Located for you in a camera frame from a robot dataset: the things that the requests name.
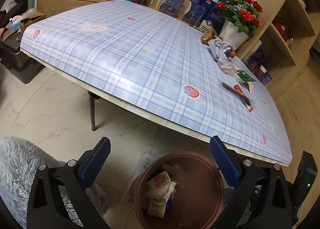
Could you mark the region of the black plastic spoon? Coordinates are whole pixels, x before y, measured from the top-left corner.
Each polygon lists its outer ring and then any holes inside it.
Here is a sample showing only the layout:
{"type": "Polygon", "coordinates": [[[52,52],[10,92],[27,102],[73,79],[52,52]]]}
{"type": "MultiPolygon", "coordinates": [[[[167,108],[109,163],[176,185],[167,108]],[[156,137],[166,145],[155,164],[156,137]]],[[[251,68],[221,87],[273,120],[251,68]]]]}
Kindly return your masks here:
{"type": "Polygon", "coordinates": [[[244,94],[241,94],[239,91],[237,91],[236,89],[230,87],[225,83],[221,83],[221,85],[229,92],[234,93],[236,96],[238,96],[244,104],[248,106],[252,106],[251,101],[247,96],[245,96],[244,94]]]}

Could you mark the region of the blue luckin coffee bag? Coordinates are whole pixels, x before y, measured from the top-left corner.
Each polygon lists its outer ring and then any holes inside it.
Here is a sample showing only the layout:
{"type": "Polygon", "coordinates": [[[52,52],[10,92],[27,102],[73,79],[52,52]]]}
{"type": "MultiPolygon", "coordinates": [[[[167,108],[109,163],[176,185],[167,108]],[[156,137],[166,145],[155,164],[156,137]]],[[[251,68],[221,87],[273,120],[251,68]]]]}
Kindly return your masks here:
{"type": "Polygon", "coordinates": [[[175,189],[173,189],[172,191],[169,190],[164,196],[164,199],[166,200],[166,203],[165,203],[166,209],[171,209],[174,193],[175,193],[175,189]]]}

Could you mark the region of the white candle card packaging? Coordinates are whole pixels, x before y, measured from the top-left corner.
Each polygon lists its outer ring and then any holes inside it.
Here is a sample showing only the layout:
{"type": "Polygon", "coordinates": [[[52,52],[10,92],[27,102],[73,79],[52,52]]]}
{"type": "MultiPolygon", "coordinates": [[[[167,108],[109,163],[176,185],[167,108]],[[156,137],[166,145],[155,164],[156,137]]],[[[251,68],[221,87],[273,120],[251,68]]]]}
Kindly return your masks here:
{"type": "Polygon", "coordinates": [[[246,87],[248,88],[249,93],[253,91],[253,83],[252,82],[245,82],[246,87]]]}

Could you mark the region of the green sachet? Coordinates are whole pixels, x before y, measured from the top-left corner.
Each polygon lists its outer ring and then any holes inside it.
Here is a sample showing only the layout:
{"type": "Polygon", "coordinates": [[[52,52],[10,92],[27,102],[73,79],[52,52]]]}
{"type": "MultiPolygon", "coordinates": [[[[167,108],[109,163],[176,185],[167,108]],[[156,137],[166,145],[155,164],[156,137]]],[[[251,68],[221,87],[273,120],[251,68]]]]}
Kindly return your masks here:
{"type": "Polygon", "coordinates": [[[252,78],[247,72],[243,70],[236,70],[236,75],[244,82],[255,82],[256,79],[252,78]]]}

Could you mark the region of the clear plastic wrapper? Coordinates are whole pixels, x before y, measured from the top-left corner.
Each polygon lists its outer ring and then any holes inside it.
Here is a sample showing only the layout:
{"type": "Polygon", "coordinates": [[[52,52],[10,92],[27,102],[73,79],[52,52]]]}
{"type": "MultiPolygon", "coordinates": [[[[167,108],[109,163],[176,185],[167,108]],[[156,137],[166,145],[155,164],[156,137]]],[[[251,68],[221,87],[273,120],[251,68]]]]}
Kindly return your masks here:
{"type": "Polygon", "coordinates": [[[217,65],[219,66],[220,70],[225,73],[226,75],[236,76],[237,68],[236,66],[230,61],[218,61],[217,65]]]}

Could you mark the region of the silver foil bag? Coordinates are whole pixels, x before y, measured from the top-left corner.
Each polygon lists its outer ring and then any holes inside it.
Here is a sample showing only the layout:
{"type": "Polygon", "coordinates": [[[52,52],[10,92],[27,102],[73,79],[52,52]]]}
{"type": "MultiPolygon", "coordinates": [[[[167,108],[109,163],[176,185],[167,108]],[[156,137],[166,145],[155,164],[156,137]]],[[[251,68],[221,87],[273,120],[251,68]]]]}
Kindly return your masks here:
{"type": "Polygon", "coordinates": [[[211,39],[208,45],[216,62],[230,61],[236,56],[235,47],[219,37],[211,39]]]}

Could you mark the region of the brown red paper bag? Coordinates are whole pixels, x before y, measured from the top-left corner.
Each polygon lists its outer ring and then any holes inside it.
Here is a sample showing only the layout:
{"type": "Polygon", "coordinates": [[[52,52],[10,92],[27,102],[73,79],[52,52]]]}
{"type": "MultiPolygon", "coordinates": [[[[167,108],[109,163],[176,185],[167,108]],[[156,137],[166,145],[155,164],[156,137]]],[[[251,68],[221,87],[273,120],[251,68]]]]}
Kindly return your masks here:
{"type": "Polygon", "coordinates": [[[210,40],[214,40],[215,38],[216,38],[215,32],[213,30],[208,30],[201,36],[201,43],[208,45],[210,40]]]}

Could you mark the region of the floral snack wrapper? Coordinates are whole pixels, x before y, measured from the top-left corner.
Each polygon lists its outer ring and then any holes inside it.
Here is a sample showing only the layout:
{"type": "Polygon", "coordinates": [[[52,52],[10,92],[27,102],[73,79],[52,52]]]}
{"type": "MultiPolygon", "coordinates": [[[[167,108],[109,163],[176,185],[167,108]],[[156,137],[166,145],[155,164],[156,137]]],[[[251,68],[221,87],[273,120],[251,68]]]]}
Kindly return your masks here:
{"type": "Polygon", "coordinates": [[[149,180],[143,187],[142,197],[157,201],[168,200],[176,186],[175,180],[172,180],[168,172],[163,171],[149,180]]]}

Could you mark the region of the cream plastic lid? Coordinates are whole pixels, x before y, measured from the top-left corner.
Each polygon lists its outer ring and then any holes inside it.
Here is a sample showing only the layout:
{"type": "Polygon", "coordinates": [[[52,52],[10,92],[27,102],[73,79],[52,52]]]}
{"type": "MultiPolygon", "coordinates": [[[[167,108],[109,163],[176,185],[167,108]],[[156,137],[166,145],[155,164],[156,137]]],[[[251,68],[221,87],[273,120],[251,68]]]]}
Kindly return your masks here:
{"type": "Polygon", "coordinates": [[[243,70],[231,71],[230,75],[240,84],[255,82],[255,79],[243,70]]]}

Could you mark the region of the brown round trash bin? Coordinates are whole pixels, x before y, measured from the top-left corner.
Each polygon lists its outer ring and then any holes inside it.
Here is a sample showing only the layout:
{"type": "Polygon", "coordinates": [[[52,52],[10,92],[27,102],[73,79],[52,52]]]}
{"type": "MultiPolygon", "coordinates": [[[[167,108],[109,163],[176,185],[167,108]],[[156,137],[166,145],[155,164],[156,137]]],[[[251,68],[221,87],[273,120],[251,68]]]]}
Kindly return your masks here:
{"type": "Polygon", "coordinates": [[[225,199],[223,178],[216,165],[193,151],[174,151],[155,161],[135,179],[136,217],[142,228],[210,228],[221,213],[225,199]],[[166,171],[176,182],[170,208],[163,218],[148,215],[143,197],[147,182],[166,171]]]}

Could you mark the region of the small purple box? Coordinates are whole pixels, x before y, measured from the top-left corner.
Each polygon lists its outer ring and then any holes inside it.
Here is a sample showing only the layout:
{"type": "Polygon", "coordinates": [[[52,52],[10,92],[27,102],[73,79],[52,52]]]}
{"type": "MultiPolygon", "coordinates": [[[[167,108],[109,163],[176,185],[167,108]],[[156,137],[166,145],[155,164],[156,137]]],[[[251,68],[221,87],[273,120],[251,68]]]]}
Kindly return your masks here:
{"type": "Polygon", "coordinates": [[[266,72],[266,73],[264,74],[263,78],[262,78],[261,83],[262,83],[264,86],[266,86],[266,84],[267,84],[268,82],[270,82],[271,80],[272,80],[271,75],[269,74],[269,72],[266,72]]]}

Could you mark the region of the stack of pastel cups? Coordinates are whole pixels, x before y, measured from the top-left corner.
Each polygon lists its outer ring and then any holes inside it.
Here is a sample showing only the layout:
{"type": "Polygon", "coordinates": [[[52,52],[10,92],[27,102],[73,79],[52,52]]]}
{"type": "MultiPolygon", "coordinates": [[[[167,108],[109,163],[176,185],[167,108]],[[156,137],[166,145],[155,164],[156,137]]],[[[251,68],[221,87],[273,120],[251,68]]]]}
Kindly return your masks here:
{"type": "Polygon", "coordinates": [[[249,58],[258,50],[258,48],[261,46],[262,42],[261,40],[258,40],[256,44],[251,48],[251,50],[246,54],[246,56],[242,59],[242,62],[244,64],[247,64],[249,61],[249,58]]]}

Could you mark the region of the blue plaid tablecloth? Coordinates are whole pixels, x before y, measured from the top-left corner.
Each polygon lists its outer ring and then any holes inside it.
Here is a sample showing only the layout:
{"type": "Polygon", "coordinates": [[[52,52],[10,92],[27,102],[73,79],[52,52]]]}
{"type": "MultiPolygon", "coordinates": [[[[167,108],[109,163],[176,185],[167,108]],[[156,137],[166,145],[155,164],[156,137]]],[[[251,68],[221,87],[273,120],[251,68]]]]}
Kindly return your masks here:
{"type": "Polygon", "coordinates": [[[78,7],[31,24],[21,50],[100,97],[161,126],[240,154],[289,165],[279,111],[255,81],[249,111],[226,90],[236,80],[214,61],[196,29],[128,1],[78,7]]]}

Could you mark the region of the wooden shelf unit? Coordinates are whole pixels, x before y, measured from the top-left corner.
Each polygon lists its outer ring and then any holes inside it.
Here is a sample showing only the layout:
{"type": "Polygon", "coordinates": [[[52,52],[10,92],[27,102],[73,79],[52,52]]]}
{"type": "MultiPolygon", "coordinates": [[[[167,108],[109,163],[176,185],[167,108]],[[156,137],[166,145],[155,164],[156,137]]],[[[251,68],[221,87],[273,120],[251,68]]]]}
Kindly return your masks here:
{"type": "Polygon", "coordinates": [[[314,0],[257,0],[262,6],[260,25],[237,49],[244,59],[261,41],[262,65],[271,76],[271,96],[280,97],[307,68],[309,50],[319,34],[319,8],[314,0]]]}

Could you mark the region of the white blue milk box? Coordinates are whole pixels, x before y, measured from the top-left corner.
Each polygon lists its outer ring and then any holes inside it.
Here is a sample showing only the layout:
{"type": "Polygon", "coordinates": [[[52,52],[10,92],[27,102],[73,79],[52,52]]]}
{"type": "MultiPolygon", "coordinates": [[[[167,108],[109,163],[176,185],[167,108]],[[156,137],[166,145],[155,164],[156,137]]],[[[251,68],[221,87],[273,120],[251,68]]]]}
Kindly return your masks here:
{"type": "Polygon", "coordinates": [[[216,8],[217,3],[214,0],[201,0],[200,6],[205,8],[206,13],[201,21],[199,28],[201,32],[215,30],[218,33],[223,28],[224,18],[219,17],[220,10],[216,8]]]}

